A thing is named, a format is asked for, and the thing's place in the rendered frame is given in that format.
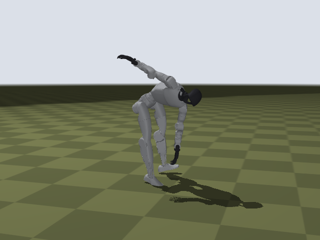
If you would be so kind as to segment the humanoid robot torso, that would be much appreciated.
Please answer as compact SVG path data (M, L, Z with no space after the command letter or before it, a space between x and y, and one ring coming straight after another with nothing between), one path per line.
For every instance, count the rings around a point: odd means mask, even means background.
M160 82L149 93L142 95L139 100L143 100L148 109L153 107L156 102L170 107L182 108L186 103L178 98L179 92L182 95L181 88L183 86L178 82L174 89L168 88L163 82Z

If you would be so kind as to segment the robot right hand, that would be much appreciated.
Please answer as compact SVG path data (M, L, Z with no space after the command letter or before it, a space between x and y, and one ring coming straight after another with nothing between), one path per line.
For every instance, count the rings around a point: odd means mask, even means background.
M130 56L127 56L127 55L119 55L118 57L117 57L117 59L127 59L128 61L130 61L131 62L131 64L133 64L133 65L135 65L135 66L137 66L138 65L138 62L137 61L135 61L136 59L135 58L132 58L132 57L130 57Z

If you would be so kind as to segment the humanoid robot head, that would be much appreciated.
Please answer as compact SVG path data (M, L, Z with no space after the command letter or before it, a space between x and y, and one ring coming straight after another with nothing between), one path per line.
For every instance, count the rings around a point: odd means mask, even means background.
M202 99L202 93L197 88L193 89L190 93L187 93L181 87L180 91L182 92L182 94L180 95L179 92L178 99L186 104L196 106ZM188 102L188 99L190 100L190 102Z

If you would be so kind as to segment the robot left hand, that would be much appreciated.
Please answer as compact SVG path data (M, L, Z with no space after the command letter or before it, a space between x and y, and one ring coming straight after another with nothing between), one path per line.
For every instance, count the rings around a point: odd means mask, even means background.
M174 150L175 150L174 160L170 161L170 162L171 162L170 165L176 164L177 159L178 159L178 157L179 157L180 146L179 146L179 145L176 145L175 148L174 148Z

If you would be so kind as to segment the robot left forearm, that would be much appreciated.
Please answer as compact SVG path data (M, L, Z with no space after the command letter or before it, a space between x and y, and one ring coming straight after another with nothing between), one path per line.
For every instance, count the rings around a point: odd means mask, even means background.
M184 125L183 125L183 130L184 130ZM179 149L181 148L181 141L182 141L182 135L183 135L183 130L176 130L175 131L175 139L174 139L174 148L176 149L176 145L179 145Z

